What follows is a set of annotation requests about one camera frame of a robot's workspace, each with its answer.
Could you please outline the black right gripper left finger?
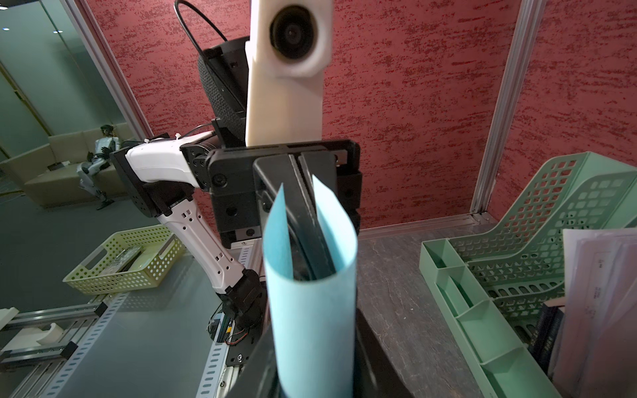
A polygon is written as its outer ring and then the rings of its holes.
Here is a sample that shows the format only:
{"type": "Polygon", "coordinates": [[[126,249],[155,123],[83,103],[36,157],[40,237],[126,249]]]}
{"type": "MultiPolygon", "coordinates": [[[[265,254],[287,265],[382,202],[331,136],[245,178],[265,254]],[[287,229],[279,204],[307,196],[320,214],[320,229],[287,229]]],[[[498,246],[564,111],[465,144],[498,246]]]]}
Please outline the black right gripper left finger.
{"type": "Polygon", "coordinates": [[[275,344],[272,327],[268,327],[241,372],[227,393],[229,398],[275,398],[279,396],[275,344]]]}

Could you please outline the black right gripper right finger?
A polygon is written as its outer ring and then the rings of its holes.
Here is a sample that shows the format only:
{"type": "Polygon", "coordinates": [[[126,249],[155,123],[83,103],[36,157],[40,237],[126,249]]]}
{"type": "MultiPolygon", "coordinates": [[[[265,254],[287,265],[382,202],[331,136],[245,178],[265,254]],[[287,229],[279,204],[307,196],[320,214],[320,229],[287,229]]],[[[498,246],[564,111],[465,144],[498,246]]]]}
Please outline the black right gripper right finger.
{"type": "Polygon", "coordinates": [[[413,397],[360,308],[356,311],[354,397],[413,397]]]}

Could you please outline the light blue square paper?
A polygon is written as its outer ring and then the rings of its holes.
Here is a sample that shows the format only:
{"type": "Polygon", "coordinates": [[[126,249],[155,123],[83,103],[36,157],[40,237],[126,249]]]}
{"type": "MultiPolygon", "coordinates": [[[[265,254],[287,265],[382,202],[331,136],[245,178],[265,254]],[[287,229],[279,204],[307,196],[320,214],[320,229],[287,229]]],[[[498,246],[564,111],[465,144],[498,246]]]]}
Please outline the light blue square paper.
{"type": "Polygon", "coordinates": [[[317,177],[313,188],[318,234],[335,272],[314,281],[287,280],[265,263],[278,378],[287,397],[350,397],[358,237],[336,194],[317,177]]]}

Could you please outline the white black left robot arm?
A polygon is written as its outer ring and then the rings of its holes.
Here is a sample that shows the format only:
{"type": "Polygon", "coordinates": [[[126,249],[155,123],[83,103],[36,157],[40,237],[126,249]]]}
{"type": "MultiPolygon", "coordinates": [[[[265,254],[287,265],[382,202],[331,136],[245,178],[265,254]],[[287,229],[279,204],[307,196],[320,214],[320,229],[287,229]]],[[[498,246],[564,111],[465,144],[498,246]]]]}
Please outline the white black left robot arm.
{"type": "Polygon", "coordinates": [[[197,259],[241,331],[265,313],[265,285],[229,254],[232,232],[259,227],[265,253],[298,245],[312,280],[353,266],[358,251],[360,148],[321,138],[331,44],[248,37],[198,53],[217,112],[212,131],[165,134],[114,152],[137,207],[197,259]]]}

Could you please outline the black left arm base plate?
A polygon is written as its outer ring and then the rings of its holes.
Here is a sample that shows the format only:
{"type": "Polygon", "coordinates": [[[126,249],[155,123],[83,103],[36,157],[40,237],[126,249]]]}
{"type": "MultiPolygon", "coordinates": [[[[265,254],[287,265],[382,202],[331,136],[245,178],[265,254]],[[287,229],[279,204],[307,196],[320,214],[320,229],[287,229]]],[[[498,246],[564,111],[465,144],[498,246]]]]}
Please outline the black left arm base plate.
{"type": "Polygon", "coordinates": [[[260,322],[250,328],[237,328],[235,321],[218,307],[207,324],[207,332],[212,340],[210,364],[228,367],[246,365],[264,326],[265,323],[260,322]]]}

